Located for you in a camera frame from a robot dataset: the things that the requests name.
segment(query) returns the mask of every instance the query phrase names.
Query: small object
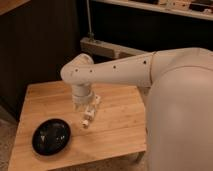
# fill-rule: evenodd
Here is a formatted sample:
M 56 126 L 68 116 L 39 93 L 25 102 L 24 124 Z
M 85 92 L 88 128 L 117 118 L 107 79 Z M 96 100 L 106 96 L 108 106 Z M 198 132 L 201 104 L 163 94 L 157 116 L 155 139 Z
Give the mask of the small object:
M 32 146 L 40 155 L 53 155 L 67 145 L 70 135 L 70 127 L 65 121 L 50 119 L 36 129 L 32 138 Z
M 82 124 L 83 124 L 84 128 L 89 127 L 89 121 L 88 120 L 84 120 Z
M 158 5 L 165 5 L 167 0 L 158 0 Z
M 114 58 L 115 58 L 115 59 L 119 59 L 119 58 L 120 58 L 120 54 L 121 54 L 121 51 L 115 50 L 115 51 L 114 51 Z
M 84 113 L 85 119 L 92 121 L 95 117 L 95 107 L 92 105 L 87 106 L 85 113 Z
M 101 103 L 101 96 L 95 95 L 95 107 L 97 108 L 98 105 Z
M 204 12 L 206 8 L 210 8 L 211 0 L 195 0 L 190 4 L 190 9 L 194 11 Z
M 187 11 L 189 9 L 190 0 L 168 0 L 167 9 L 177 9 Z
M 209 9 L 209 8 L 206 8 L 206 9 L 204 9 L 203 12 L 206 13 L 206 14 L 211 14 L 211 13 L 212 13 L 212 10 Z

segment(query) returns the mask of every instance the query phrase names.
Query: table leg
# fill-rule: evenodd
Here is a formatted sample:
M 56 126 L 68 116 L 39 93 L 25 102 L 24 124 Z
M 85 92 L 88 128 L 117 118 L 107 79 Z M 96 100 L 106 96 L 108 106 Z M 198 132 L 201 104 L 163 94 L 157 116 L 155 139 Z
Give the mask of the table leg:
M 140 161 L 142 160 L 143 156 L 145 154 L 145 151 L 143 152 L 139 152 L 137 158 L 135 159 L 135 163 L 140 163 Z

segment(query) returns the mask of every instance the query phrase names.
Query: wall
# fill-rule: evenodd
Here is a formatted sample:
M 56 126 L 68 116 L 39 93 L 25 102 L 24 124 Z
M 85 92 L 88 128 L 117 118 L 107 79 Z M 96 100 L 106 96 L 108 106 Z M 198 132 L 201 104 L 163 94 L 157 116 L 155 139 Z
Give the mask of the wall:
M 60 79 L 79 53 L 75 1 L 32 0 L 0 16 L 0 105 L 18 119 L 30 83 Z

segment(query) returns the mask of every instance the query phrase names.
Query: wooden block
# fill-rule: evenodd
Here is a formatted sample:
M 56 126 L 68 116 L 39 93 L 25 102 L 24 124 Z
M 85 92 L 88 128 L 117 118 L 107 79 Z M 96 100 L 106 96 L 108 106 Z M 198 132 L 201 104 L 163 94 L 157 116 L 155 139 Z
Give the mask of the wooden block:
M 95 84 L 102 102 L 88 129 L 82 127 L 83 113 L 73 110 L 71 88 L 51 82 L 28 87 L 9 171 L 44 171 L 73 166 L 146 150 L 145 113 L 134 86 Z M 72 139 L 56 155 L 45 157 L 31 146 L 35 129 L 50 118 L 65 120 Z
M 187 11 L 190 4 L 191 0 L 168 0 L 167 8 Z

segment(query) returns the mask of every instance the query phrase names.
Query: shelf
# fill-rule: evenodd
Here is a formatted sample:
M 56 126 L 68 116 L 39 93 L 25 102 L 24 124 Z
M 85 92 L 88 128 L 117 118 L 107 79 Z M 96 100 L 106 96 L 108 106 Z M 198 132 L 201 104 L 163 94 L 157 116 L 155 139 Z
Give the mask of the shelf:
M 0 15 L 13 10 L 28 1 L 30 0 L 0 0 Z
M 93 0 L 93 1 L 213 21 L 213 14 L 206 14 L 203 12 L 197 12 L 192 10 L 183 11 L 178 9 L 169 9 L 166 7 L 166 5 L 153 5 L 128 0 Z

